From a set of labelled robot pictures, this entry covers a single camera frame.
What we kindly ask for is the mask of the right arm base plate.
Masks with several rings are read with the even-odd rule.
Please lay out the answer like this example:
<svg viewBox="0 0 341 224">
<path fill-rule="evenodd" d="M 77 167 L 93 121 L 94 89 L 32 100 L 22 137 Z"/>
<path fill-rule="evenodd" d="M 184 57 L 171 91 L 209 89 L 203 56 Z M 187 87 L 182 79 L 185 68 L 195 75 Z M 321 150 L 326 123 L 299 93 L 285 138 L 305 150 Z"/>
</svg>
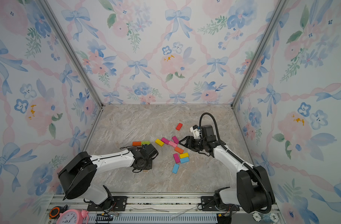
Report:
<svg viewBox="0 0 341 224">
<path fill-rule="evenodd" d="M 216 211 L 220 213 L 240 211 L 238 205 L 220 203 L 220 200 L 215 200 L 214 196 L 201 196 L 200 200 L 201 202 L 197 206 L 200 211 Z"/>
</svg>

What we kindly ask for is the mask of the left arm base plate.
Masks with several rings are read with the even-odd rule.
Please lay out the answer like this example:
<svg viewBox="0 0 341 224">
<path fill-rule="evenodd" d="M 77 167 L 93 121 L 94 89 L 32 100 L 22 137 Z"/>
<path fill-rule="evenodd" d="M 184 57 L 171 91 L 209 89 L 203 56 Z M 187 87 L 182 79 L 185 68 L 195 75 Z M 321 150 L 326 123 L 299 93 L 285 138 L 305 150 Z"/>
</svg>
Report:
<svg viewBox="0 0 341 224">
<path fill-rule="evenodd" d="M 127 205 L 127 196 L 112 196 L 107 198 L 101 204 L 95 204 L 90 202 L 87 207 L 87 211 L 125 211 Z"/>
</svg>

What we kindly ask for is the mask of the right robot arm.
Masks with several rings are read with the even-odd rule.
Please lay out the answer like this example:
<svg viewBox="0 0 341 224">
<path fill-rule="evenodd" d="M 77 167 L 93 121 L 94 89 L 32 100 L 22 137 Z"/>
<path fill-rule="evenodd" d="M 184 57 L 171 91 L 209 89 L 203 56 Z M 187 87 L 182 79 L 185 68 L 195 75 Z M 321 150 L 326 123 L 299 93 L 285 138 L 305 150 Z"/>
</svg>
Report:
<svg viewBox="0 0 341 224">
<path fill-rule="evenodd" d="M 217 131 L 211 125 L 193 126 L 192 135 L 179 141 L 181 146 L 193 152 L 215 158 L 236 175 L 234 189 L 224 187 L 215 191 L 215 207 L 224 211 L 238 206 L 247 213 L 269 213 L 275 204 L 275 197 L 266 169 L 254 166 L 235 154 L 220 139 Z"/>
</svg>

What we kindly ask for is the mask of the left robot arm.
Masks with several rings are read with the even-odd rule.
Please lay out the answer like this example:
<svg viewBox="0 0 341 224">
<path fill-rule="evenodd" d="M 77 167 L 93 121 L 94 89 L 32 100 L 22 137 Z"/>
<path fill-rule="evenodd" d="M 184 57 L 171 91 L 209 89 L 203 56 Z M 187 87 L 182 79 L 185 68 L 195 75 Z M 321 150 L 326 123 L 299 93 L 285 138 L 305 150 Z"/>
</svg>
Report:
<svg viewBox="0 0 341 224">
<path fill-rule="evenodd" d="M 151 170 L 153 160 L 159 155 L 149 145 L 121 147 L 121 151 L 107 155 L 78 153 L 58 174 L 64 190 L 64 200 L 82 198 L 88 204 L 103 211 L 110 211 L 116 202 L 110 190 L 94 184 L 95 176 L 120 168 L 132 168 L 133 173 Z"/>
</svg>

